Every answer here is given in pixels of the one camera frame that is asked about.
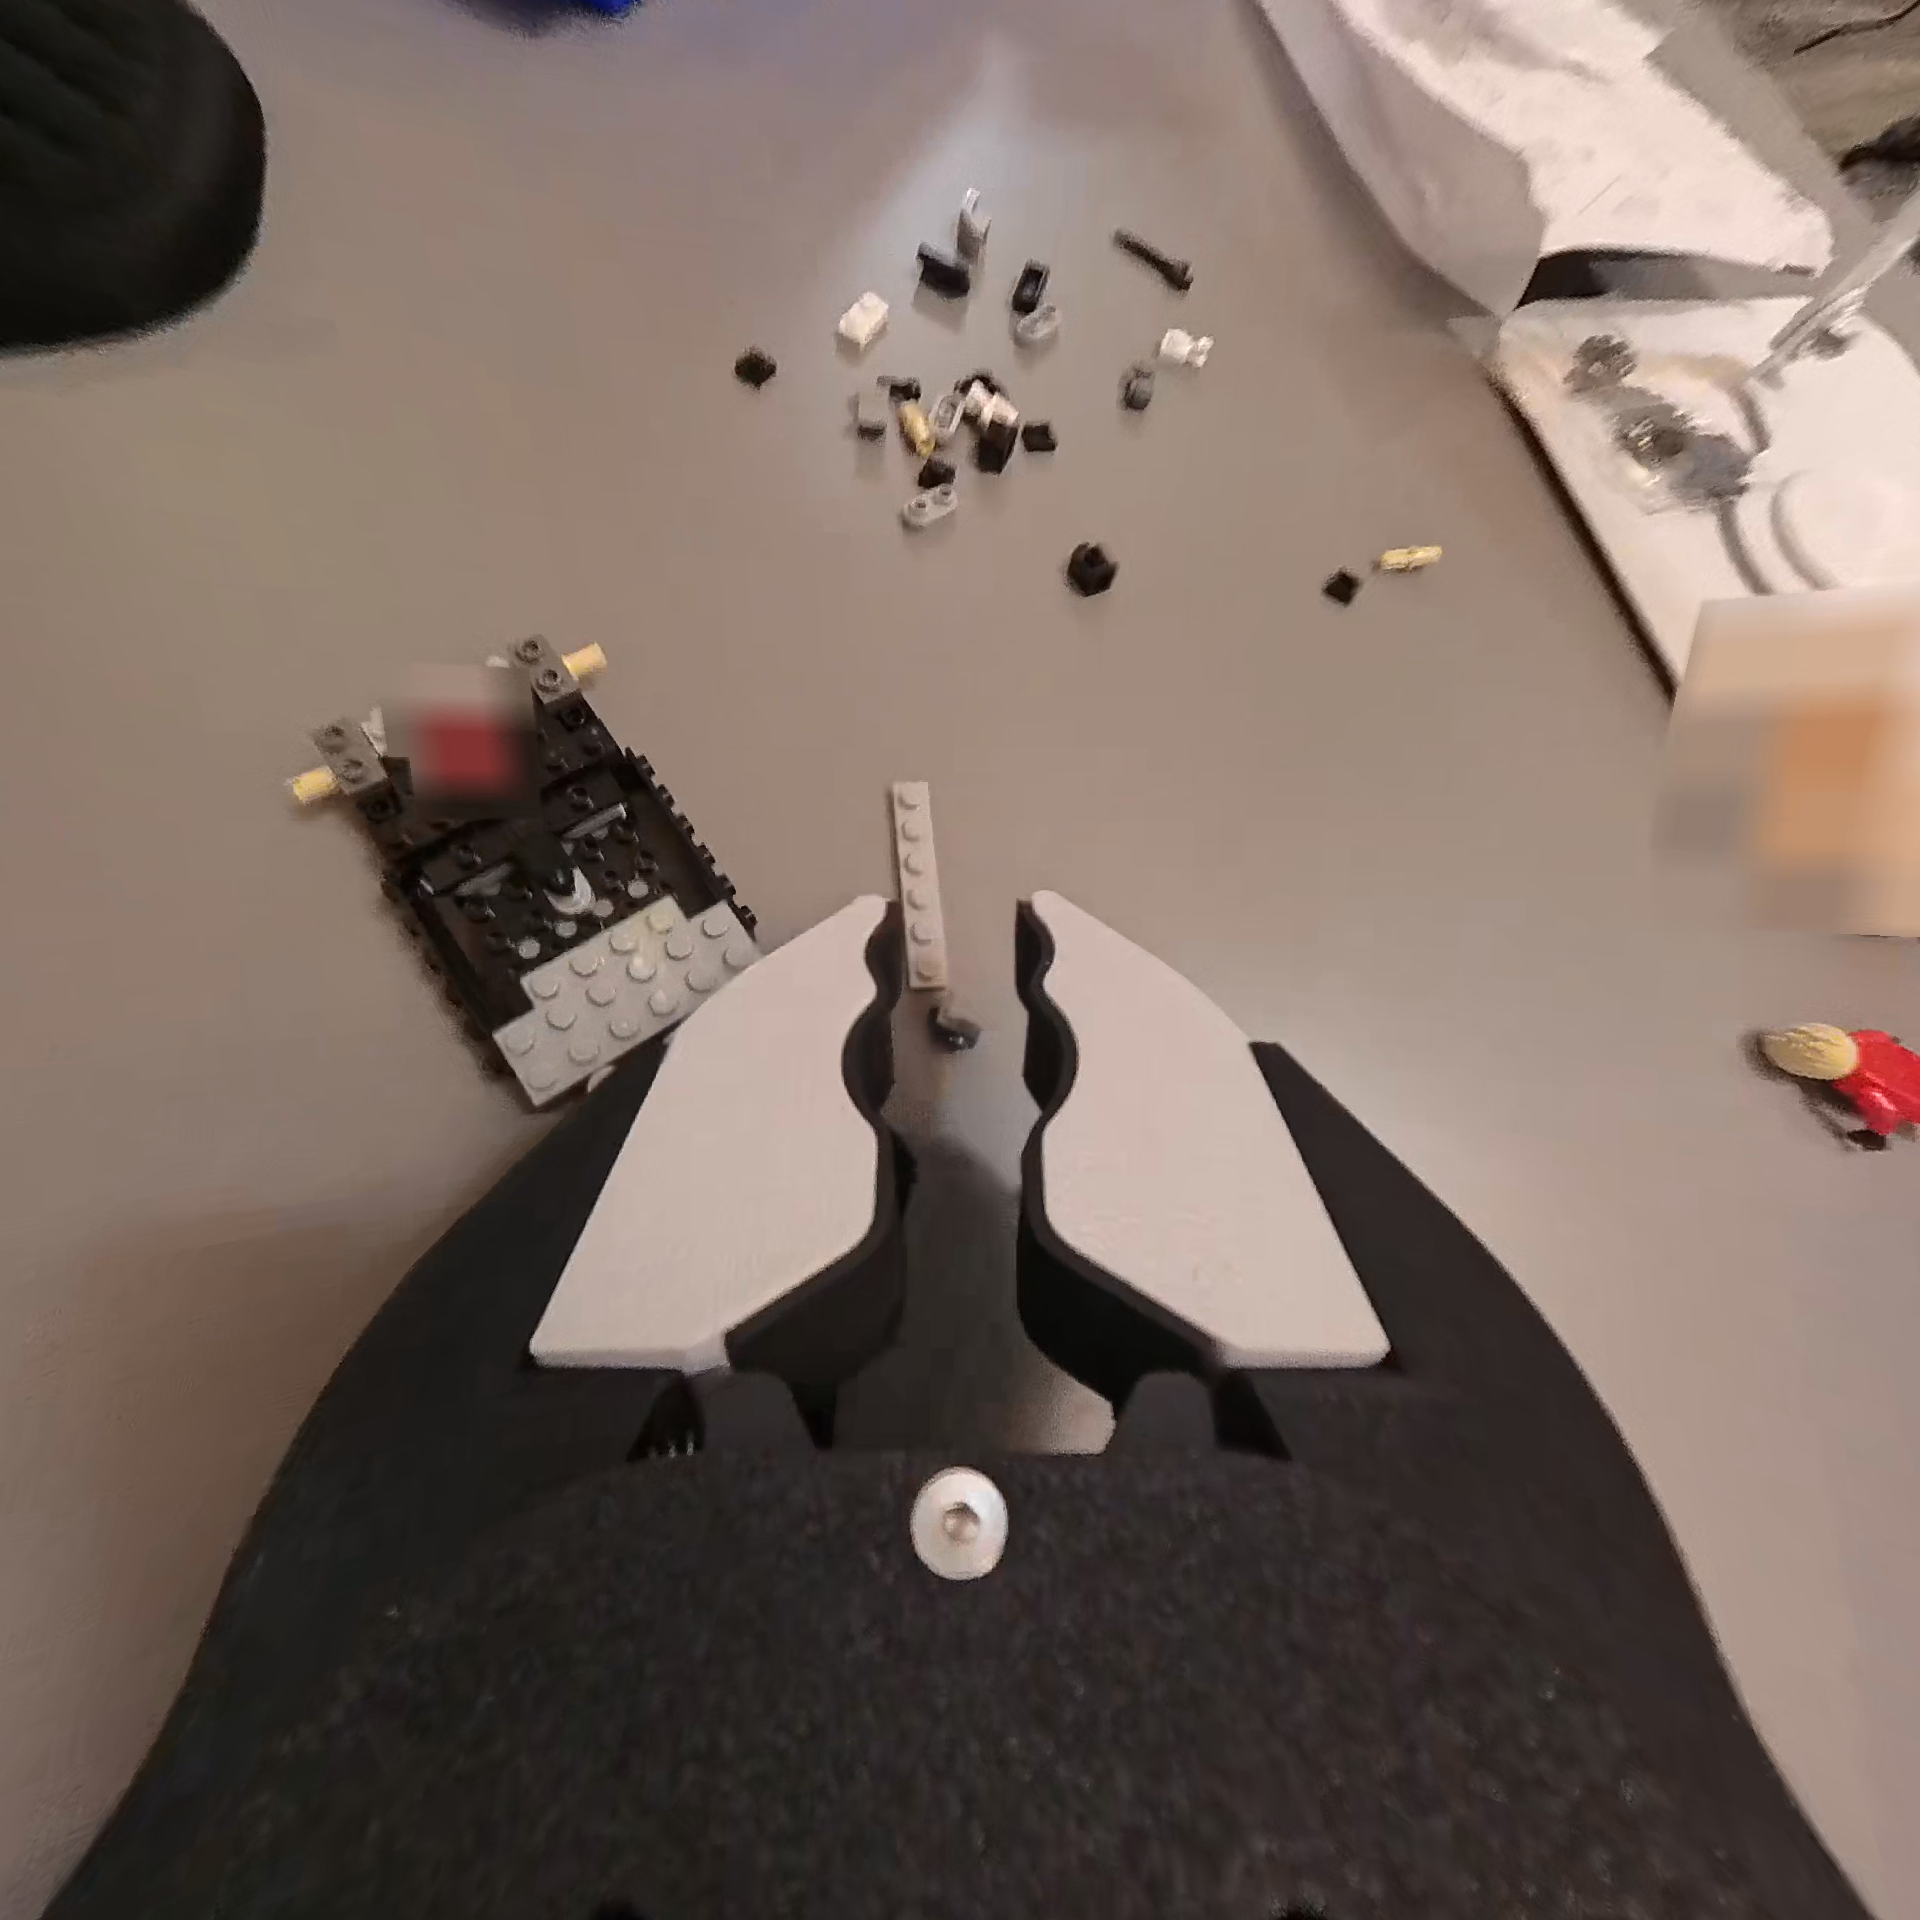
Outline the white wooden book stand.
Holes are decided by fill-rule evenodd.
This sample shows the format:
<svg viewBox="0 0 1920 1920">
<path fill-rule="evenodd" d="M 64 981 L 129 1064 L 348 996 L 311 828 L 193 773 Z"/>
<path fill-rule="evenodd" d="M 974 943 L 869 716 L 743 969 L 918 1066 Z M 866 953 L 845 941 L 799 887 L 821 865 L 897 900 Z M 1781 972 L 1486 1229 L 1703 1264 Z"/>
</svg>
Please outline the white wooden book stand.
<svg viewBox="0 0 1920 1920">
<path fill-rule="evenodd" d="M 1889 277 L 1914 279 L 1914 196 L 1798 290 L 1606 290 L 1524 303 L 1495 328 L 1486 372 L 1668 687 L 1712 608 L 1914 588 L 1914 322 L 1894 332 L 1868 308 Z M 1564 394 L 1573 346 L 1602 332 L 1633 346 L 1641 384 L 1757 449 L 1732 509 L 1645 511 L 1617 485 Z"/>
</svg>

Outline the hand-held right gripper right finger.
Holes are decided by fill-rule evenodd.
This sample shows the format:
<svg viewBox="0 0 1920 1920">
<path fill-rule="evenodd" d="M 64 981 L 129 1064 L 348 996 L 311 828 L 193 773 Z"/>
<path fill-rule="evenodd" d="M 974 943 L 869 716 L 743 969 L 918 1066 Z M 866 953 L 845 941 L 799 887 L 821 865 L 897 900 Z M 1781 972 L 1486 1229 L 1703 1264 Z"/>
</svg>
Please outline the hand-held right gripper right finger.
<svg viewBox="0 0 1920 1920">
<path fill-rule="evenodd" d="M 1241 1026 L 1055 890 L 1022 900 L 1018 1311 L 1070 1373 L 1365 1372 L 1390 1341 Z"/>
</svg>

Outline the long grey brick plate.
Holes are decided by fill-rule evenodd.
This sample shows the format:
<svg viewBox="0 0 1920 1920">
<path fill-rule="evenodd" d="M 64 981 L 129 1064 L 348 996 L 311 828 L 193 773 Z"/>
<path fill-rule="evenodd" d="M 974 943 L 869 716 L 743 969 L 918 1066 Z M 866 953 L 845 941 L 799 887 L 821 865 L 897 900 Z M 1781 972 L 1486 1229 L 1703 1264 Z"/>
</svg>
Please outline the long grey brick plate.
<svg viewBox="0 0 1920 1920">
<path fill-rule="evenodd" d="M 895 888 L 902 918 L 905 984 L 912 992 L 949 992 L 949 941 L 936 834 L 925 781 L 893 781 L 889 789 Z"/>
</svg>

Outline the clear bag of dark parts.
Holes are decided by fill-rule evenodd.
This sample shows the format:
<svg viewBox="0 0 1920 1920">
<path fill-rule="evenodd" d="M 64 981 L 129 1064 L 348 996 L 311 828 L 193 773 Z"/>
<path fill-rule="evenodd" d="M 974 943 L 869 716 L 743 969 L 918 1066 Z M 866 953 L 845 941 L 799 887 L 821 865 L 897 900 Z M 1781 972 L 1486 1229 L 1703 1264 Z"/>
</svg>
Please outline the clear bag of dark parts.
<svg viewBox="0 0 1920 1920">
<path fill-rule="evenodd" d="M 1564 394 L 1599 431 L 1617 485 L 1645 511 L 1732 509 L 1749 492 L 1757 449 L 1682 402 L 1639 381 L 1633 346 L 1613 332 L 1582 338 Z"/>
</svg>

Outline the grey desk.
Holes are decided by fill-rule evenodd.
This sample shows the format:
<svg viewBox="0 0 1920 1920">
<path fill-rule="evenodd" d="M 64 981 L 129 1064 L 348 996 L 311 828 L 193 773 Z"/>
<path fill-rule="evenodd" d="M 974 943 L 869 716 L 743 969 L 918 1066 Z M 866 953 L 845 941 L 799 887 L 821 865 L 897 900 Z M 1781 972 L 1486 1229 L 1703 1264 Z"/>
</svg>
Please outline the grey desk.
<svg viewBox="0 0 1920 1920">
<path fill-rule="evenodd" d="M 313 725 L 525 636 L 608 648 L 604 712 L 775 941 L 892 890 L 887 785 L 929 785 L 982 1038 L 897 1026 L 910 1290 L 852 1445 L 1109 1426 L 1015 1308 L 1016 900 L 1057 890 L 1527 1288 L 1789 1788 L 1914 1916 L 1914 1152 L 1830 1138 L 1744 1049 L 1912 1030 L 1914 948 L 1751 926 L 1654 848 L 1666 687 L 1258 14 L 205 14 L 266 116 L 247 270 L 5 361 L 5 1916 L 129 1788 L 352 1338 L 552 1122 L 357 828 L 284 789 Z M 917 246 L 968 186 L 984 279 L 932 303 Z M 893 322 L 852 365 L 863 290 Z M 1122 417 L 1166 327 L 1208 364 Z M 1061 449 L 964 457 L 906 533 L 917 461 L 848 402 L 974 368 Z M 1401 543 L 1445 558 L 1376 574 Z"/>
</svg>

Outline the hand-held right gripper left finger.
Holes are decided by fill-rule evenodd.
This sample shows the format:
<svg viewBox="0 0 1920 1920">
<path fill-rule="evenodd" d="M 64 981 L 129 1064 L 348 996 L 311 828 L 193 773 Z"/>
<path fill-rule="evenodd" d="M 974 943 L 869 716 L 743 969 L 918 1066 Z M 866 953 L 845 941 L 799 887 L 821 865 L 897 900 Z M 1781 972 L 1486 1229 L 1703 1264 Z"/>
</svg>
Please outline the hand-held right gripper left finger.
<svg viewBox="0 0 1920 1920">
<path fill-rule="evenodd" d="M 855 895 L 746 964 L 668 1042 L 530 1335 L 543 1369 L 845 1377 L 897 1278 L 900 909 Z"/>
</svg>

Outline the pile of small brick pieces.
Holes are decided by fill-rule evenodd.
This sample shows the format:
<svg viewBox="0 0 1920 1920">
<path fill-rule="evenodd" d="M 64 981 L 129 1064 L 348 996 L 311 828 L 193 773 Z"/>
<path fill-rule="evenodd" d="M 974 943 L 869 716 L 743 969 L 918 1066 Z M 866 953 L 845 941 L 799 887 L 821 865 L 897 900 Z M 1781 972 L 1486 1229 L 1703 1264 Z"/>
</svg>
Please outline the pile of small brick pieces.
<svg viewBox="0 0 1920 1920">
<path fill-rule="evenodd" d="M 991 214 L 978 186 L 968 186 L 953 213 L 950 240 L 917 246 L 912 292 L 932 303 L 964 306 L 984 281 L 989 245 Z M 1193 290 L 1194 268 L 1185 255 L 1168 250 L 1133 229 L 1112 229 L 1111 245 L 1144 268 L 1168 292 L 1184 296 Z M 1048 292 L 1048 262 L 1026 257 L 1004 303 L 1005 343 L 1015 352 L 1045 353 L 1061 340 L 1063 308 Z M 837 340 L 834 325 L 832 343 L 852 365 L 889 332 L 887 327 L 871 350 L 852 352 Z M 1142 416 L 1149 409 L 1164 370 L 1204 370 L 1214 346 L 1216 338 L 1204 332 L 1166 327 L 1151 353 L 1127 364 L 1116 378 L 1122 417 Z M 921 533 L 954 513 L 964 457 L 974 472 L 1005 474 L 1016 453 L 1048 457 L 1061 449 L 1054 420 L 1022 405 L 1007 378 L 989 368 L 962 370 L 944 386 L 924 375 L 863 375 L 863 384 L 848 402 L 848 431 L 863 446 L 893 439 L 917 461 L 912 488 L 897 509 L 897 520 L 906 533 Z"/>
</svg>

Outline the black brick car chassis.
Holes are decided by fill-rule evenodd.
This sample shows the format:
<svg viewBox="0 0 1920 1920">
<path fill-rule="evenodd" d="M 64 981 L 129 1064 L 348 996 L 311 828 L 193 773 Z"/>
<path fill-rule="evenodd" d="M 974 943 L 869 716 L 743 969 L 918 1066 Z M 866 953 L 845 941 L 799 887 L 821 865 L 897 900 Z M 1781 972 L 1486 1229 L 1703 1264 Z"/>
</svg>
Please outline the black brick car chassis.
<svg viewBox="0 0 1920 1920">
<path fill-rule="evenodd" d="M 382 710 L 313 727 L 294 804 L 350 809 L 390 917 L 530 1108 L 589 1090 L 761 960 L 756 918 L 654 764 L 589 692 L 600 645 L 492 655 L 524 685 L 533 809 L 433 812 Z"/>
</svg>

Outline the white printed paper bag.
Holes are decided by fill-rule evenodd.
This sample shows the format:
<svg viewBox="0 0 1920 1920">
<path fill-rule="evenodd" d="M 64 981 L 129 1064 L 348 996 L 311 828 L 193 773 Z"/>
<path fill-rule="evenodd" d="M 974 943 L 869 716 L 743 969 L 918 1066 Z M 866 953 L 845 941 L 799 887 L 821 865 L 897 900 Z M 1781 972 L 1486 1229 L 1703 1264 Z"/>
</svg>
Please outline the white printed paper bag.
<svg viewBox="0 0 1920 1920">
<path fill-rule="evenodd" d="M 1404 246 L 1504 317 L 1560 255 L 1824 274 L 1832 226 L 1604 2 L 1262 2 Z"/>
</svg>

